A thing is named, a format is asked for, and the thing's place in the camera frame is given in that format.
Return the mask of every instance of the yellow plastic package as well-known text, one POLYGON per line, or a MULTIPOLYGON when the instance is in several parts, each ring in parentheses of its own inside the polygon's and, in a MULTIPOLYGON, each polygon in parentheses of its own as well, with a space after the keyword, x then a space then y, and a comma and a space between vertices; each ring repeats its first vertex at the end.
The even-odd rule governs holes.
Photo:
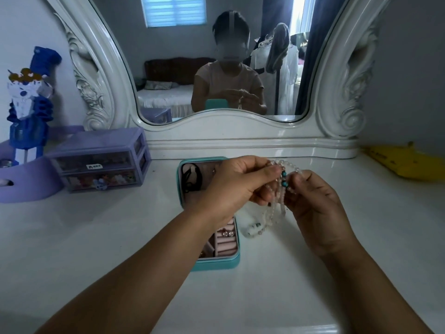
POLYGON ((366 146, 363 150, 401 177, 445 181, 445 161, 416 151, 413 142, 409 142, 408 146, 366 146))

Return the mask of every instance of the mattress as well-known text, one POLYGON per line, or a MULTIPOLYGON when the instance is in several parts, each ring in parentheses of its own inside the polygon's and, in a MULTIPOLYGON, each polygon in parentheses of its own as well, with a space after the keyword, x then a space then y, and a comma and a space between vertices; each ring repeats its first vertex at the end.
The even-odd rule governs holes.
POLYGON ((173 118, 190 116, 193 113, 191 100, 193 85, 181 85, 169 90, 140 90, 139 105, 144 108, 171 108, 173 118))

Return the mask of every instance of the brown headboard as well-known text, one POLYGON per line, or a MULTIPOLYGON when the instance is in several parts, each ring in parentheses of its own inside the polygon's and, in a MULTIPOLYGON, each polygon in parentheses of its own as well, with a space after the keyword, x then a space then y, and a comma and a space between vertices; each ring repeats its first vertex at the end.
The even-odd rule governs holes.
POLYGON ((169 60, 151 60, 144 63, 147 80, 193 84, 198 69, 215 59, 209 57, 176 57, 169 60))

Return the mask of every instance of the wall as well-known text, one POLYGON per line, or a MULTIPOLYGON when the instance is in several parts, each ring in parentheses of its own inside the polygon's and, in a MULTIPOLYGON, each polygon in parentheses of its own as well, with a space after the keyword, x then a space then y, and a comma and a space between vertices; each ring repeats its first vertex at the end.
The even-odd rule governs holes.
POLYGON ((238 10, 251 28, 253 39, 261 33, 263 0, 206 0, 207 24, 147 28, 141 0, 93 0, 111 28, 134 77, 144 77, 147 60, 183 57, 214 57, 212 26, 226 10, 238 10))
POLYGON ((6 88, 8 70, 29 67, 36 45, 56 50, 62 63, 56 67, 53 85, 54 121, 51 125, 81 125, 86 103, 76 88, 68 42, 59 19, 45 0, 1 0, 0 6, 0 141, 9 138, 11 97, 6 88))
POLYGON ((363 143, 415 141, 445 156, 445 0, 393 0, 364 95, 363 143))

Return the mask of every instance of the ornate carved frame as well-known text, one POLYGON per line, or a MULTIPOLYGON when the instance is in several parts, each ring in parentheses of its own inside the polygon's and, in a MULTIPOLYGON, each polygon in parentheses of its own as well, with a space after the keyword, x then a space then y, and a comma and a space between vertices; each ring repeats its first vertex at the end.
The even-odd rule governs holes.
POLYGON ((89 0, 47 0, 62 21, 77 88, 89 105, 87 130, 141 126, 154 159, 257 154, 355 157, 364 127, 359 105, 390 0, 348 0, 312 76, 307 115, 282 123, 243 111, 200 112, 168 125, 138 115, 131 72, 113 34, 89 0))

